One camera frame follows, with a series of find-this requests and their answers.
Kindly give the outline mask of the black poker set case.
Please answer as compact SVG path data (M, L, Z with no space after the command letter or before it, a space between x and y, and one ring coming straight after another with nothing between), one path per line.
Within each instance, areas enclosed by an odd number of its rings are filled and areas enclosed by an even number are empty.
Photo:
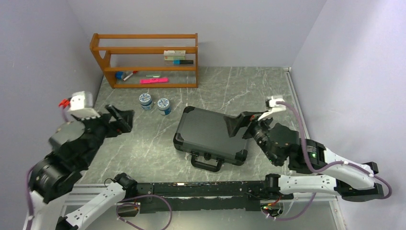
M192 166L215 173L223 163L241 166L246 161L248 140L242 136L247 129L229 137L224 116L193 106L183 110L173 144L176 150L192 155Z

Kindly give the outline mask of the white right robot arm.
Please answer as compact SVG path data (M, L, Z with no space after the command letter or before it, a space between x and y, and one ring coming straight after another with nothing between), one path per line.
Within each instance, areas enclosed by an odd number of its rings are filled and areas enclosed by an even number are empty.
M375 162L349 161L319 142L301 138L298 131L280 123L271 126L273 119L262 120L260 115L242 112L238 116L225 115L224 121L230 137L246 128L241 137L255 140L271 164L287 164L290 171L299 174L266 175L263 192L267 198L294 193L332 194L350 202L386 198L383 186L376 178Z

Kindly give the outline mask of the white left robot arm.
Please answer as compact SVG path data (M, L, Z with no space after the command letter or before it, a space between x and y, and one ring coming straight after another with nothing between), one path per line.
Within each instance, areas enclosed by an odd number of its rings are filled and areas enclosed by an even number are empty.
M73 121L63 123L49 138L51 152L26 176L26 230L83 230L114 204L136 197L137 181L121 173L91 201L70 214L60 214L104 140L129 133L133 128L133 110L119 110L111 104L105 108L105 114L88 108L83 117L74 116Z

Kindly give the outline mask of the blue white lidded jar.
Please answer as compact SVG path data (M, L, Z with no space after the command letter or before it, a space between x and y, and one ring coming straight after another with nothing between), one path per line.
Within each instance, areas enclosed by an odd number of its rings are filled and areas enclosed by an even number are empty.
M150 110L154 106L154 102L149 93L143 93L139 96L140 105L144 110Z
M171 113L170 101L167 98L160 98L157 101L157 106L161 115L168 115Z

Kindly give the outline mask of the blue capped small bottle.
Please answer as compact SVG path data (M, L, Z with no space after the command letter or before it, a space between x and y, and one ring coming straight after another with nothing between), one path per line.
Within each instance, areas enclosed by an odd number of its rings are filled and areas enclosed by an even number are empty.
M118 80L123 80L123 79L126 77L126 73L123 72L123 71L117 71L117 72L115 73L115 77L116 77L116 79L118 79Z

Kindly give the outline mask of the pink highlighter marker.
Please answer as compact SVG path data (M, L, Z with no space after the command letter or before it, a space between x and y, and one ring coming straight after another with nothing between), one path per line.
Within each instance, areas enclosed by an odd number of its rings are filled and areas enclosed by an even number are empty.
M141 79L140 84L155 84L155 83L167 83L169 82L168 78L150 78L150 79Z

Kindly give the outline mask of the orange wooden shelf rack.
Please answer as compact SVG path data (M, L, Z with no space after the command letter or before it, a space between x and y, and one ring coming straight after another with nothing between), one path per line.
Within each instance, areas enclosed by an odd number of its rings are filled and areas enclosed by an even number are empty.
M90 41L90 51L113 89L126 88L197 88L199 84L197 34L98 34ZM191 64L175 64L164 59L165 51L185 53ZM116 77L117 72L191 73L194 80L181 83L141 84L142 77L126 83Z

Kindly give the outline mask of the teal marker pen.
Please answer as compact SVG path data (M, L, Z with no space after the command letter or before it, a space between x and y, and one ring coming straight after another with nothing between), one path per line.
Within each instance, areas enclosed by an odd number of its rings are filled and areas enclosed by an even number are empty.
M194 60L174 60L173 61L174 65L192 65L194 64Z

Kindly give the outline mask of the white red box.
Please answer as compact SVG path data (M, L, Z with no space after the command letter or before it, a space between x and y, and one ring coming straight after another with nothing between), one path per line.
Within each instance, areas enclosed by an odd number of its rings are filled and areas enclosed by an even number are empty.
M165 58L184 57L186 55L186 51L185 50L164 50L163 55Z

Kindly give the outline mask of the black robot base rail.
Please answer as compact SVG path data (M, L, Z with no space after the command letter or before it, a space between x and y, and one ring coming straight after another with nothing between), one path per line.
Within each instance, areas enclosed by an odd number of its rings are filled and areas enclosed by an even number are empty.
M138 183L124 193L124 201L138 203L140 213L162 211L260 211L273 200L292 200L268 181Z

